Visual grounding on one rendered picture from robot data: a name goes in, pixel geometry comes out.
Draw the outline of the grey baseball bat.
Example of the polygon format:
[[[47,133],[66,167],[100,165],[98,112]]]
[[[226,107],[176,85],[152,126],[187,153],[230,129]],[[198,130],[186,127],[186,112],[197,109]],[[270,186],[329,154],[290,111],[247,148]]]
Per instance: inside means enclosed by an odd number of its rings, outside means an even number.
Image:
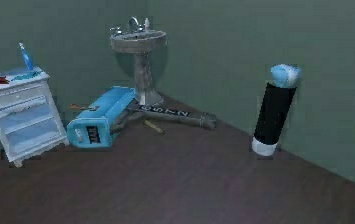
[[[133,106],[128,106],[123,110],[123,112],[114,120],[110,131],[112,133],[117,133],[121,131],[129,121],[142,118],[176,122],[179,124],[197,126],[207,130],[215,130],[217,126],[217,117],[210,113],[190,112],[135,104]]]

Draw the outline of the tan wooden stick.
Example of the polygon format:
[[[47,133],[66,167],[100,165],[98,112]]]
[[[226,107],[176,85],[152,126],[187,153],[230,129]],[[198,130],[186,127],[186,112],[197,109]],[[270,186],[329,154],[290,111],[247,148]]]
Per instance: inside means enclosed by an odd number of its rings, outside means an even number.
[[[163,129],[161,129],[160,127],[158,127],[157,125],[155,125],[154,123],[152,123],[151,121],[149,120],[144,120],[143,123],[150,127],[151,129],[155,130],[157,133],[163,135],[165,134],[165,131]]]

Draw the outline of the light blue box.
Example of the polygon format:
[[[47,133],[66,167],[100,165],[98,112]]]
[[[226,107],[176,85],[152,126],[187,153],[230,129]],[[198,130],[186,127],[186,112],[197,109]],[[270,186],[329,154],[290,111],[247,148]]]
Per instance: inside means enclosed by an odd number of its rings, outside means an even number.
[[[70,144],[78,148],[110,147],[116,137],[110,128],[134,98],[134,88],[111,87],[68,123]]]

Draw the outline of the black white cylinder bin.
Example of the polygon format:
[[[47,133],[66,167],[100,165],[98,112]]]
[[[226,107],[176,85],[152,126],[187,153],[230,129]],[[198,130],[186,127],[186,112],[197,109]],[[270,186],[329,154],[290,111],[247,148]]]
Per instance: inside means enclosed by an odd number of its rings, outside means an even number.
[[[258,155],[274,154],[295,93],[296,87],[266,85],[251,142],[252,150]]]

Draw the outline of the orange grey tool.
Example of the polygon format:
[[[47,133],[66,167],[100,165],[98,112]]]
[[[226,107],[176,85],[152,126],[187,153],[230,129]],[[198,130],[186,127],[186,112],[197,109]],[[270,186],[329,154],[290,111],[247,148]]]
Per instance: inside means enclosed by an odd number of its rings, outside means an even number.
[[[88,110],[88,111],[96,111],[99,109],[99,106],[94,106],[94,107],[87,107],[87,106],[79,106],[77,104],[70,104],[69,105],[70,109],[76,109],[76,110]]]

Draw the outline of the silver sink faucet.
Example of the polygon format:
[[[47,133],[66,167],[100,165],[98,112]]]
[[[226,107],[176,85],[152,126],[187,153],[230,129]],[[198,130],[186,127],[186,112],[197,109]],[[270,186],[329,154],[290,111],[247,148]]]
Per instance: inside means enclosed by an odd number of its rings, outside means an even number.
[[[130,33],[141,32],[142,26],[139,24],[135,16],[131,16],[128,20],[128,31]]]

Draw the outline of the light blue bin bag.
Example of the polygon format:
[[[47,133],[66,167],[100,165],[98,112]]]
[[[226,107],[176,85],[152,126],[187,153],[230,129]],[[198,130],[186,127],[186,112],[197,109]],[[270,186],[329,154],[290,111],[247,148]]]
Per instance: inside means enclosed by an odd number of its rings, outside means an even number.
[[[273,83],[279,88],[292,88],[300,77],[301,70],[298,67],[279,64],[270,69]]]

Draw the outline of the white chest of drawers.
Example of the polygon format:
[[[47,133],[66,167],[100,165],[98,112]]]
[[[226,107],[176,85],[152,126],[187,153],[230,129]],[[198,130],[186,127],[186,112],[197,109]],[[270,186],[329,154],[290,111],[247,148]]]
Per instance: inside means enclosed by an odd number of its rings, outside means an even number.
[[[10,82],[21,73],[42,71],[38,76]],[[53,100],[49,75],[39,67],[0,72],[9,84],[0,84],[0,142],[8,160],[20,167],[23,161],[63,144],[64,125]]]

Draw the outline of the teal cloth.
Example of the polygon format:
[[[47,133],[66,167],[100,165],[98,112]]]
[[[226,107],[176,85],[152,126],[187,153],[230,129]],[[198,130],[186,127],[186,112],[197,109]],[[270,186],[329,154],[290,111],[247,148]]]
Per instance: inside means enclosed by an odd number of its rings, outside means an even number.
[[[42,73],[42,71],[30,71],[30,72],[26,72],[26,73],[21,73],[21,74],[14,76],[10,80],[10,82],[31,79],[31,78],[38,76],[41,73]]]

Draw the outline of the blue spray bottle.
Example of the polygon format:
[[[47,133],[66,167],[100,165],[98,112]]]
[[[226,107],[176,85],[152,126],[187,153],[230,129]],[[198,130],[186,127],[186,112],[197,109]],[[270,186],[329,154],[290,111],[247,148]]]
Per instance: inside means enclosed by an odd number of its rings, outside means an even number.
[[[26,65],[26,68],[28,70],[33,70],[33,63],[25,49],[25,46],[22,42],[19,42],[18,43],[19,47],[20,47],[20,50],[21,50],[21,54],[22,54],[22,57],[23,57],[23,60],[24,60],[24,63]]]

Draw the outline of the grey pedestal sink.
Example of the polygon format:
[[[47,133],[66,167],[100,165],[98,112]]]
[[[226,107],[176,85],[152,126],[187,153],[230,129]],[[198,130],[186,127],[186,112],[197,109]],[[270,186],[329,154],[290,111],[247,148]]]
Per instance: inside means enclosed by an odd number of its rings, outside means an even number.
[[[133,55],[136,101],[146,106],[161,104],[163,97],[155,90],[153,84],[149,54],[167,45],[167,33],[150,30],[116,34],[110,37],[110,42],[114,51]]]

